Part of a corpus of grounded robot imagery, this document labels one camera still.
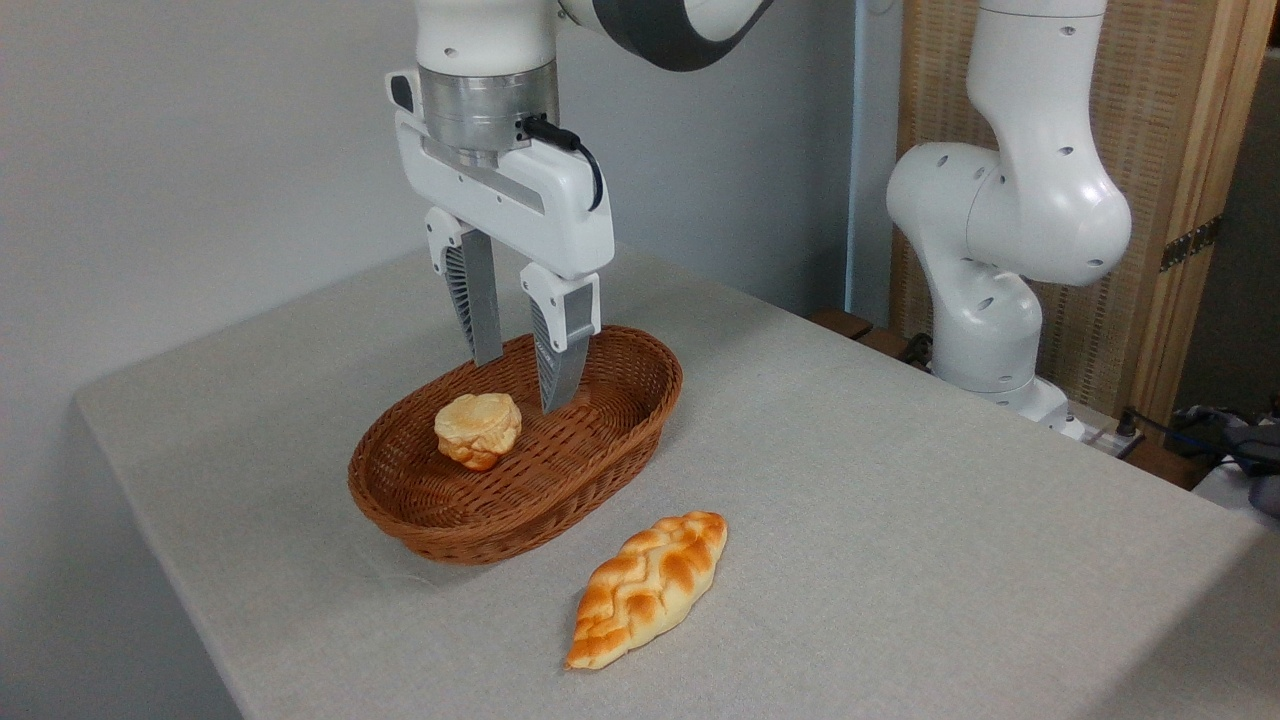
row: round bread bun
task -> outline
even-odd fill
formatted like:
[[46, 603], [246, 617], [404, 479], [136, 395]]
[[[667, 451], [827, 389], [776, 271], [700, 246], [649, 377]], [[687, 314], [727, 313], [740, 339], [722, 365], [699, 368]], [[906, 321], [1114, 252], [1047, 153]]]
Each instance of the round bread bun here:
[[435, 414], [440, 452], [477, 473], [511, 452], [520, 430], [520, 407], [504, 392], [463, 395]]

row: woven panel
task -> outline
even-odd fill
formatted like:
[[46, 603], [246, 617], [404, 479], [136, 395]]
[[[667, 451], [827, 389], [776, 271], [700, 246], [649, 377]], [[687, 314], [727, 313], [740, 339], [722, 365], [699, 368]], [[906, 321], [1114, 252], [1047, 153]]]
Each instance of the woven panel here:
[[[1178, 167], [1203, 65], [1213, 3], [1111, 0], [1093, 74], [1094, 140], [1133, 210], [1124, 259], [1083, 288], [1032, 283], [1044, 309], [1038, 372], [1103, 413], [1125, 401], [1124, 370], [1135, 361], [1155, 269], [1169, 228], [1170, 168]], [[965, 92], [977, 20], [973, 0], [906, 4], [900, 146], [952, 141], [996, 147]], [[891, 316], [911, 336], [932, 325], [924, 273], [905, 238], [893, 241]]]

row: oval basket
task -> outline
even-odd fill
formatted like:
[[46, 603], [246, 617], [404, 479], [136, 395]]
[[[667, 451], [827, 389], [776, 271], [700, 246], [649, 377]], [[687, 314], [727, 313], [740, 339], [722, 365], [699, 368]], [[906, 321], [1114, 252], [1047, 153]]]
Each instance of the oval basket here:
[[[534, 338], [521, 336], [500, 359], [468, 361], [388, 409], [356, 446], [347, 487], [365, 516], [422, 557], [506, 560], [559, 536], [640, 473], [681, 382], [667, 346], [608, 325], [591, 338], [577, 395], [543, 415]], [[485, 473], [436, 448], [435, 414], [468, 392], [506, 392], [524, 418], [516, 446]]]

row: braided bread roll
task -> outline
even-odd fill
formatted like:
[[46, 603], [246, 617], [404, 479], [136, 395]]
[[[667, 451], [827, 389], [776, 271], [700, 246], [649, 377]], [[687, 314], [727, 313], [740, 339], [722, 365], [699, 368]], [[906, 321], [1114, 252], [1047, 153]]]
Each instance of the braided bread roll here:
[[714, 512], [663, 518], [586, 582], [564, 667], [599, 670], [675, 628], [712, 587], [728, 524]]

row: basket rim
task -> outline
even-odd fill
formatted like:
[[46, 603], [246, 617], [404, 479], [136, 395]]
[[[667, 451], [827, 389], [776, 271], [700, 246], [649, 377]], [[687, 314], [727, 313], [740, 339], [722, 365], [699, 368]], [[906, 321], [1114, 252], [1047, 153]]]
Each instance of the basket rim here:
[[[390, 407], [388, 407], [383, 414], [374, 421], [370, 429], [361, 438], [360, 443], [352, 455], [351, 462], [348, 464], [347, 473], [347, 487], [352, 496], [356, 498], [356, 505], [360, 510], [369, 516], [379, 528], [381, 528], [388, 534], [394, 537], [406, 538], [411, 537], [413, 539], [429, 541], [430, 538], [448, 538], [453, 543], [466, 543], [485, 541], [493, 537], [502, 536], [503, 533], [518, 529], [529, 523], [536, 521], [539, 518], [545, 516], [548, 512], [554, 512], [557, 507], [564, 503], [567, 500], [576, 496], [584, 487], [589, 483], [595, 482], [595, 479], [602, 474], [604, 469], [612, 464], [620, 461], [627, 454], [635, 451], [635, 448], [648, 439], [654, 433], [660, 433], [667, 418], [675, 410], [676, 402], [680, 398], [680, 391], [684, 386], [684, 369], [680, 361], [676, 359], [675, 352], [671, 351], [662, 341], [650, 333], [641, 331], [639, 328], [631, 328], [626, 325], [604, 325], [600, 334], [608, 333], [609, 336], [618, 336], [627, 338], [630, 342], [639, 341], [644, 345], [650, 346], [659, 357], [664, 360], [663, 365], [666, 372], [671, 377], [671, 382], [664, 388], [662, 397], [659, 398], [654, 410], [645, 416], [640, 423], [628, 429], [622, 434], [609, 448], [608, 452], [593, 457], [585, 465], [582, 465], [572, 478], [568, 480], [557, 483], [554, 486], [554, 492], [547, 493], [544, 497], [539, 498], [536, 506], [521, 506], [512, 507], [503, 511], [494, 512], [492, 515], [485, 515], [475, 520], [468, 520], [466, 523], [451, 527], [438, 527], [438, 525], [420, 525], [407, 520], [403, 520], [389, 511], [387, 511], [365, 488], [364, 483], [357, 482], [357, 477], [361, 474], [362, 460], [370, 457], [370, 447], [378, 441], [383, 433], [375, 432], [380, 429], [381, 425], [389, 425], [390, 421], [398, 415], [398, 409], [408, 397], [420, 392], [426, 386], [416, 388], [410, 395], [404, 396]], [[508, 340], [503, 343], [503, 352], [511, 352], [518, 350], [518, 346], [527, 345], [532, 342], [532, 333], [525, 333], [515, 338]], [[462, 374], [475, 373], [477, 369], [470, 361], [462, 363], [457, 368], [444, 373], [439, 378], [431, 380], [431, 383], [448, 382]]]

